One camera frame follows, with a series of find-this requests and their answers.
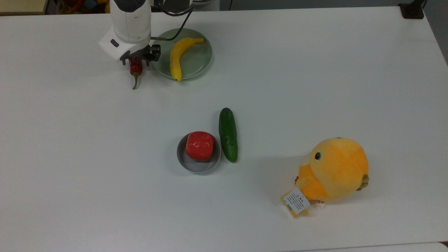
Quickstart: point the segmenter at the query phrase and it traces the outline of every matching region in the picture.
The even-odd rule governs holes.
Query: chili pepper stem
[[[136,72],[136,73],[133,74],[133,76],[134,76],[134,79],[135,79],[135,85],[134,85],[134,87],[132,89],[135,90],[135,89],[137,89],[137,81],[138,81],[139,74]]]

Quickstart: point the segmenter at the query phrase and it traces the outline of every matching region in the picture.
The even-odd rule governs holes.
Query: plate
[[[219,141],[216,137],[213,137],[215,141],[213,142],[211,158],[208,161],[201,162],[191,159],[185,152],[188,135],[190,135],[190,133],[184,136],[177,146],[177,159],[179,160],[179,163],[192,173],[204,173],[211,170],[221,158],[221,146]]]
[[[172,38],[179,29],[173,29],[162,33],[159,37]],[[174,44],[183,38],[203,38],[203,43],[198,43],[190,47],[181,57],[182,80],[191,79],[201,74],[211,60],[211,44],[208,39],[199,32],[183,28],[180,34],[172,41],[155,41],[154,44],[160,45],[159,61],[153,61],[153,65],[157,71],[163,76],[174,79],[169,69],[169,56]]]

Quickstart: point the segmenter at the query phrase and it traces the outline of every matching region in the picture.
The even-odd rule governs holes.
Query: bowl
[[[177,146],[177,159],[179,163],[187,170],[192,173],[200,174],[210,171],[218,163],[221,158],[221,145],[216,137],[213,137],[213,151],[211,157],[207,161],[196,161],[191,159],[185,152],[185,147],[187,146],[188,133],[179,142]]]

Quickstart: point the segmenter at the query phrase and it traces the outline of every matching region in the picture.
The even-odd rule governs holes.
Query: plush toy eye
[[[314,156],[314,159],[319,161],[321,157],[322,156],[320,155],[320,152],[316,152],[316,155]]]

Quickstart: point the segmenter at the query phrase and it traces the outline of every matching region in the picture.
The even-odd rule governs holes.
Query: red chili pepper
[[[129,66],[131,67],[130,73],[135,78],[135,85],[132,88],[135,90],[137,88],[138,77],[143,73],[142,58],[129,57],[128,60],[129,60]]]

